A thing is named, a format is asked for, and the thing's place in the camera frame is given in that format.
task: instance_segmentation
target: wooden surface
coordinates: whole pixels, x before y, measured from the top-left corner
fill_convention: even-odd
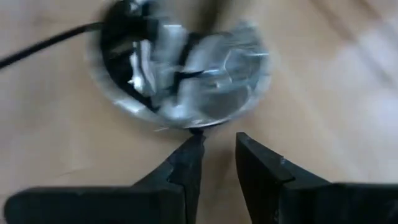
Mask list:
[[[0,57],[95,19],[99,0],[0,0]],[[398,2],[255,0],[273,81],[206,142],[198,223],[250,223],[234,164],[245,131],[330,181],[398,182]],[[83,35],[0,74],[0,203],[36,185],[131,185],[188,135],[114,108]]]

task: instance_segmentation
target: metal object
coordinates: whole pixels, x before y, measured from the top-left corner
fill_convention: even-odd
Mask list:
[[[132,187],[36,187],[8,199],[8,224],[194,224],[205,138],[191,137]],[[254,224],[398,223],[398,185],[330,183],[236,135],[236,168]]]
[[[193,136],[131,187],[36,187],[4,207],[9,224],[194,224],[201,181],[203,136]]]
[[[91,53],[93,78],[107,97],[173,128],[212,126],[254,108],[270,80],[255,27],[242,22],[195,37],[173,23],[165,3],[119,1],[106,13]]]
[[[398,223],[397,184],[330,183],[236,135],[236,168],[252,223]]]

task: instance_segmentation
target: silver foil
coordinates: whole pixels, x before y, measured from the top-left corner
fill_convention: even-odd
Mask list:
[[[160,21],[155,47],[146,40],[131,43],[141,47],[130,57],[134,75],[129,82],[160,109],[154,113],[120,90],[104,69],[97,46],[92,45],[92,77],[105,95],[134,117],[172,128],[216,125],[253,109],[270,82],[268,53],[256,28],[243,21],[229,32],[209,35],[190,52],[186,66],[180,67],[177,60],[188,31],[171,22],[163,8],[152,15]],[[184,79],[173,95],[170,87],[178,71],[204,72]]]

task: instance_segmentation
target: wooden table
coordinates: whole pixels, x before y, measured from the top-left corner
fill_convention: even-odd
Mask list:
[[[0,0],[0,57],[96,19],[99,0]],[[272,85],[206,142],[198,223],[250,223],[234,164],[245,131],[330,181],[398,182],[398,3],[255,0]],[[115,108],[89,77],[87,36],[0,74],[0,203],[36,185],[131,185],[188,134]]]

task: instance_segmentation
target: wire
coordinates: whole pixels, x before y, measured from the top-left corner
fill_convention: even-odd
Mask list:
[[[36,52],[39,52],[47,47],[50,47],[51,45],[57,44],[59,42],[62,42],[64,40],[67,40],[71,37],[74,37],[76,35],[85,33],[85,32],[91,32],[94,30],[98,30],[101,27],[100,22],[95,22],[91,24],[86,24],[80,27],[73,28],[71,30],[62,32],[61,34],[58,34],[54,37],[51,37],[47,40],[43,40],[37,44],[34,44],[24,50],[21,50],[17,53],[14,53],[4,59],[0,60],[0,70],[15,63],[18,62]]]

